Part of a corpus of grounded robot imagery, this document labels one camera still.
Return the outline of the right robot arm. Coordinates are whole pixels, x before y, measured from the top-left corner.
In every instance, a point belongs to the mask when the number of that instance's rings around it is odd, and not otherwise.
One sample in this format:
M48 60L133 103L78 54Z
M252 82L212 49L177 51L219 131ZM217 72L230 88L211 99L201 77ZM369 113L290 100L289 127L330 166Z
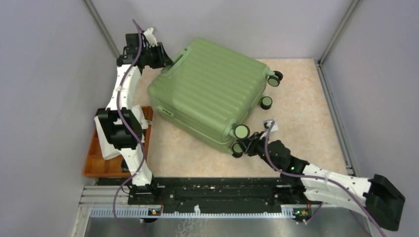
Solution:
M237 144L244 154L259 156L293 186L293 202L336 205L364 215L382 229L399 230L406 199L385 176L364 178L328 171L293 156L280 140L268 142L266 138L266 132L256 132Z

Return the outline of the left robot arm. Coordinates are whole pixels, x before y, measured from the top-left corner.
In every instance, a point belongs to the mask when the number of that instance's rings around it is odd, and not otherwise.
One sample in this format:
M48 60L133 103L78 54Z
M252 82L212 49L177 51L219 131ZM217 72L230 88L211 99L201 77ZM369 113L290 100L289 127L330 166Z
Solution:
M143 69L169 66L173 61L164 46L157 41L153 28L127 34L126 46L117 59L116 84L107 106L98 109L97 132L104 135L104 144L121 155L130 172L130 195L139 195L146 204L158 199L153 187L153 174L146 164L146 149L142 142L147 121L141 117L141 107L133 105L133 95Z

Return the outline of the green suitcase blue lining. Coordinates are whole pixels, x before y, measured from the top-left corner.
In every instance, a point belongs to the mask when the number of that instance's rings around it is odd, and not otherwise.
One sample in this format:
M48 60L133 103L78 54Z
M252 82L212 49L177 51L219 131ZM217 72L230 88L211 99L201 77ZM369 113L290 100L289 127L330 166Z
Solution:
M166 121L213 149L239 158L256 106L268 110L268 85L283 79L266 64L201 37L176 54L149 84L151 105Z

